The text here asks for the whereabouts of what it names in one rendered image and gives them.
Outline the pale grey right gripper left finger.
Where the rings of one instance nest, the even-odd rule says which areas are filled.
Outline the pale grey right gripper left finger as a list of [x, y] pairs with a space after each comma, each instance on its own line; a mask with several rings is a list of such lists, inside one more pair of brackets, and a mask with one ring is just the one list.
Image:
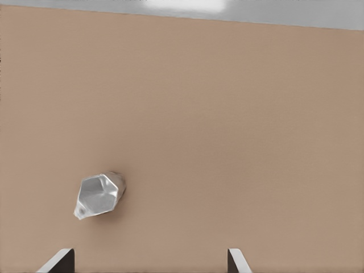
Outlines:
[[75, 273], [75, 250], [59, 250], [36, 273]]

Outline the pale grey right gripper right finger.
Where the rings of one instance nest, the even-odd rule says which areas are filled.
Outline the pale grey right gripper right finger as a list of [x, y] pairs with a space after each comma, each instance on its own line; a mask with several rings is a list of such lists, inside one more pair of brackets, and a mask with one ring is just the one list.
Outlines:
[[227, 250], [227, 273], [252, 273], [240, 249]]

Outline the silver faceted metal cup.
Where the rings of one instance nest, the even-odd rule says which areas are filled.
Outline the silver faceted metal cup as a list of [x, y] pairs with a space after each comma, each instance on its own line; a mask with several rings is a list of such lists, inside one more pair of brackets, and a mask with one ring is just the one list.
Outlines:
[[82, 179], [74, 215], [83, 220], [109, 213], [115, 209], [126, 190], [126, 180], [121, 173], [103, 172]]

